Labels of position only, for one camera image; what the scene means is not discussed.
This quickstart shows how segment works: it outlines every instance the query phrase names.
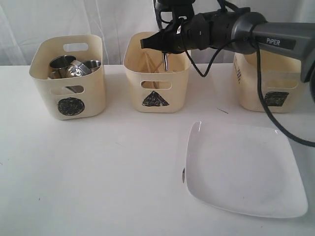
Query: black circle symbol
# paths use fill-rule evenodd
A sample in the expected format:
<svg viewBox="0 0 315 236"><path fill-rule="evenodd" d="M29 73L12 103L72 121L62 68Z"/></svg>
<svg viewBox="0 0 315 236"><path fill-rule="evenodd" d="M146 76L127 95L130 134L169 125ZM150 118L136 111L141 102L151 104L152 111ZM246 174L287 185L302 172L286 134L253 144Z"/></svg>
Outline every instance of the black circle symbol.
<svg viewBox="0 0 315 236"><path fill-rule="evenodd" d="M58 110L65 116L75 116L83 112L85 105L81 99L75 97L64 98L58 102Z"/></svg>

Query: white backdrop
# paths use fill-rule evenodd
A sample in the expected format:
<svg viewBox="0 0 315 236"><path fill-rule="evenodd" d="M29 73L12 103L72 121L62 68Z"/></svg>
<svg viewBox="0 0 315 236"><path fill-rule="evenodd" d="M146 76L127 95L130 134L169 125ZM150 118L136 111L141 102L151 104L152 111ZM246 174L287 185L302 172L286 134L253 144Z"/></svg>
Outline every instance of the white backdrop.
<svg viewBox="0 0 315 236"><path fill-rule="evenodd" d="M231 0L270 22L315 22L315 0ZM196 0L195 12L218 9L216 0ZM96 34L104 42L104 63L121 64L130 37L157 31L152 0L0 0L0 65L29 65L48 38ZM213 50L192 55L208 62ZM223 52L216 62L231 62Z"/></svg>

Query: bin handle hole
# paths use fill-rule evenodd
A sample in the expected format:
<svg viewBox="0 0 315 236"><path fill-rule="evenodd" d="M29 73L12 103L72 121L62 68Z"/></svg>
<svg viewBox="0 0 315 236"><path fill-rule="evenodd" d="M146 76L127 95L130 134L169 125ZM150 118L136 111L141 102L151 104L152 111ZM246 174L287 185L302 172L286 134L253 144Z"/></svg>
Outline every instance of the bin handle hole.
<svg viewBox="0 0 315 236"><path fill-rule="evenodd" d="M142 81L141 87L144 89L167 90L171 89L172 84L168 81Z"/></svg>
<svg viewBox="0 0 315 236"><path fill-rule="evenodd" d="M50 89L50 93L53 95L71 95L83 93L84 88L81 85L67 86L62 88L52 88Z"/></svg>
<svg viewBox="0 0 315 236"><path fill-rule="evenodd" d="M87 51L89 46L87 43L67 43L64 44L63 49L66 52Z"/></svg>

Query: black label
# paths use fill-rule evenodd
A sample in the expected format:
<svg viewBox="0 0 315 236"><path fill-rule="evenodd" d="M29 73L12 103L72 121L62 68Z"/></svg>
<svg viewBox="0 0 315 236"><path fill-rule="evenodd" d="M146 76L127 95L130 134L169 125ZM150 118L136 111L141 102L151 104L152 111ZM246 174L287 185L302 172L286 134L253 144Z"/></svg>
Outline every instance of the black label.
<svg viewBox="0 0 315 236"><path fill-rule="evenodd" d="M288 95L288 92L269 92L265 96L265 102L268 107L282 107Z"/></svg>
<svg viewBox="0 0 315 236"><path fill-rule="evenodd" d="M69 97L58 102L58 110L65 116L75 116L83 112L85 105L81 99Z"/></svg>
<svg viewBox="0 0 315 236"><path fill-rule="evenodd" d="M142 103L142 106L145 107L164 107L168 105L168 102L155 91L151 92Z"/></svg>
<svg viewBox="0 0 315 236"><path fill-rule="evenodd" d="M293 50L296 44L296 41L293 39L284 39L284 38L274 38L274 37L266 37L266 36L256 36L255 39L259 43L267 44L270 46L285 48Z"/></svg>

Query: black triangle symbol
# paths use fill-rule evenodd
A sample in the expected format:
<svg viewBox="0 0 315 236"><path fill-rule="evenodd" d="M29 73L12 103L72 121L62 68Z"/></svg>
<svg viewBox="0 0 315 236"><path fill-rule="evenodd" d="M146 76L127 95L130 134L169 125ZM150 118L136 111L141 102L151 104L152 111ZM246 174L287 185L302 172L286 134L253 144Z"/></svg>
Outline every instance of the black triangle symbol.
<svg viewBox="0 0 315 236"><path fill-rule="evenodd" d="M164 107L168 105L168 102L155 91L151 92L142 103L142 106L145 107Z"/></svg>

